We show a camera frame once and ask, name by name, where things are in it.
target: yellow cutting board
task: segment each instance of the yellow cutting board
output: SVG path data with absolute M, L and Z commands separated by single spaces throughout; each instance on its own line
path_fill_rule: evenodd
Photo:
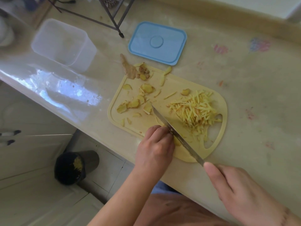
M 204 159 L 209 156 L 213 150 L 219 144 L 227 123 L 227 104 L 224 98 L 209 88 L 201 86 L 199 84 L 187 81 L 185 79 L 179 78 L 175 75 L 168 74 L 166 75 L 166 80 L 163 86 L 160 86 L 160 79 L 164 73 L 164 71 L 159 70 L 157 68 L 151 67 L 146 65 L 149 69 L 150 74 L 153 76 L 147 80 L 142 81 L 141 79 L 129 79 L 126 76 L 123 78 L 118 90 L 111 101 L 111 104 L 108 108 L 108 118 L 112 124 L 116 125 L 117 127 L 139 137 L 143 138 L 147 129 L 153 125 L 162 124 L 158 118 L 154 115 L 153 111 L 150 115 L 147 115 L 143 111 L 143 107 L 145 104 L 140 105 L 138 108 L 131 108 L 127 111 L 123 112 L 122 114 L 117 113 L 117 107 L 124 102 L 125 100 L 131 101 L 133 98 L 136 98 L 139 94 L 139 87 L 144 83 L 149 83 L 153 87 L 156 88 L 156 91 L 161 89 L 161 93 L 154 98 L 156 91 L 153 93 L 146 95 L 145 98 L 148 98 L 150 102 L 152 102 L 153 106 L 173 125 L 178 133 L 190 144 L 190 146 Z M 124 90 L 122 86 L 124 84 L 130 84 L 132 90 Z M 177 118 L 175 115 L 169 113 L 169 108 L 166 107 L 172 100 L 178 99 L 183 97 L 180 93 L 183 89 L 190 89 L 192 93 L 196 90 L 205 90 L 209 92 L 213 92 L 211 98 L 214 100 L 213 107 L 217 110 L 219 114 L 222 115 L 222 123 L 214 125 L 208 129 L 208 136 L 210 147 L 205 147 L 203 137 L 201 140 L 198 141 L 195 137 L 192 136 L 190 130 L 183 124 L 183 122 Z M 163 99 L 166 96 L 172 94 L 173 92 L 177 92 L 175 95 Z M 134 113 L 141 113 L 142 117 L 135 118 L 133 117 Z M 121 121 L 125 119 L 125 126 L 122 127 Z M 186 162 L 196 162 L 196 160 L 188 153 L 188 151 L 183 146 L 176 146 L 174 156 L 186 161 Z

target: hand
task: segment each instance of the hand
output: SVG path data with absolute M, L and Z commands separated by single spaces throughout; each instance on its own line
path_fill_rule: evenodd
M 155 185 L 171 163 L 174 149 L 173 135 L 167 127 L 150 127 L 137 148 L 134 170 Z
M 281 225 L 285 207 L 245 170 L 209 162 L 204 169 L 228 212 L 245 226 Z

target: knife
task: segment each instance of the knife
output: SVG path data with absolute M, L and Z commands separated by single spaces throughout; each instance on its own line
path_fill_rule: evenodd
M 174 127 L 162 116 L 158 110 L 152 105 L 154 114 L 163 122 L 163 124 L 169 128 L 170 132 L 178 138 L 178 140 L 181 142 L 181 144 L 184 146 L 184 148 L 187 149 L 187 151 L 191 154 L 192 157 L 195 158 L 195 160 L 201 164 L 201 166 L 204 166 L 205 161 L 198 155 L 195 150 L 190 147 L 190 145 L 180 136 L 180 134 L 174 129 Z

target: white countertop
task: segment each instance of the white countertop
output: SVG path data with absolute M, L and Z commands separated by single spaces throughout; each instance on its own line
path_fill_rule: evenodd
M 80 11 L 95 18 L 102 16 L 108 22 L 97 4 L 86 7 L 81 3 Z M 115 30 L 55 9 L 48 18 L 88 33 L 98 48 L 88 71 L 76 74 L 35 54 L 30 48 L 35 32 L 18 29 L 16 43 L 0 50 L 1 80 L 134 162 L 140 140 L 107 118 L 107 108 L 123 78 L 119 54 L 125 54 L 132 64 L 146 61 L 165 69 L 166 65 L 131 55 L 127 49 L 130 37 L 144 20 L 183 29 L 187 42 L 172 73 L 219 92 L 228 105 L 223 139 L 207 160 L 243 167 L 301 215 L 299 47 L 209 22 L 151 0 L 133 4 L 121 25 L 124 39 Z M 269 50 L 251 52 L 250 40 L 254 37 L 268 40 Z M 232 219 L 197 163 L 174 158 L 163 181 L 219 216 Z

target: blue lid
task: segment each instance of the blue lid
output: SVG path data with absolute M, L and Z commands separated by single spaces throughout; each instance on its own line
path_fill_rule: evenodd
M 186 42 L 183 30 L 143 21 L 138 24 L 129 43 L 129 51 L 151 60 L 175 65 Z

